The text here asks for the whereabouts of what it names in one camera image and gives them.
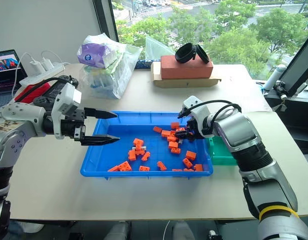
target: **green tray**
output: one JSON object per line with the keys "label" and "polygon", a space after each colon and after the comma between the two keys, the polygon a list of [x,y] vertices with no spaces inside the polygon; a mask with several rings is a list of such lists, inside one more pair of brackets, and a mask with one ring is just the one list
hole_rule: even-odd
{"label": "green tray", "polygon": [[237,165],[220,136],[207,138],[206,142],[213,165]]}

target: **yellow ring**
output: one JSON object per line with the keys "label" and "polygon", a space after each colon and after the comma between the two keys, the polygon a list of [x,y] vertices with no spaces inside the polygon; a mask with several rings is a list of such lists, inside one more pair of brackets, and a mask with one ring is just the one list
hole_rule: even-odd
{"label": "yellow ring", "polygon": [[294,214],[297,218],[300,218],[296,211],[294,211],[293,209],[290,209],[287,206],[273,205],[273,206],[268,206],[268,207],[264,208],[262,211],[260,211],[259,217],[258,217],[259,221],[262,220],[262,216],[266,212],[271,211],[271,210],[285,210],[285,211],[290,212],[291,214]]}

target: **laptop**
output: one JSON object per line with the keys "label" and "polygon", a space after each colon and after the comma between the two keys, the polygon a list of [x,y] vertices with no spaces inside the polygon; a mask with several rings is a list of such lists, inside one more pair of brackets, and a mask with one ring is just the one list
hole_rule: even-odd
{"label": "laptop", "polygon": [[[18,63],[19,57],[14,49],[0,51],[0,107],[8,104],[12,99],[11,94]],[[22,64],[20,64],[17,70],[14,94],[21,87],[19,82],[27,76]]]}

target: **wall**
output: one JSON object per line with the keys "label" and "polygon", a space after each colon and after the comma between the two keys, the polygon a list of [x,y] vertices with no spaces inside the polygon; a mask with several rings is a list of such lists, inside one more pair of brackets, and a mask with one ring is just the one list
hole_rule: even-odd
{"label": "wall", "polygon": [[[41,60],[41,51],[51,50],[63,62],[77,63],[85,37],[100,33],[92,0],[0,0],[0,51],[15,49],[19,58],[28,52]],[[29,61],[24,56],[22,63],[32,75]]]}

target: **power strip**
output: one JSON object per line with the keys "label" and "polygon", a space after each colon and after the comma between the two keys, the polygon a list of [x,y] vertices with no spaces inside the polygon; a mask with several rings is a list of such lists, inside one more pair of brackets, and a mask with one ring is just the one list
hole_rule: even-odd
{"label": "power strip", "polygon": [[23,87],[27,87],[28,85],[37,84],[41,82],[44,79],[49,79],[51,77],[54,77],[55,75],[59,74],[63,71],[63,65],[59,62],[53,62],[54,68],[51,70],[48,70],[40,75],[37,76],[28,76],[24,78],[23,80],[19,81],[19,83]]}

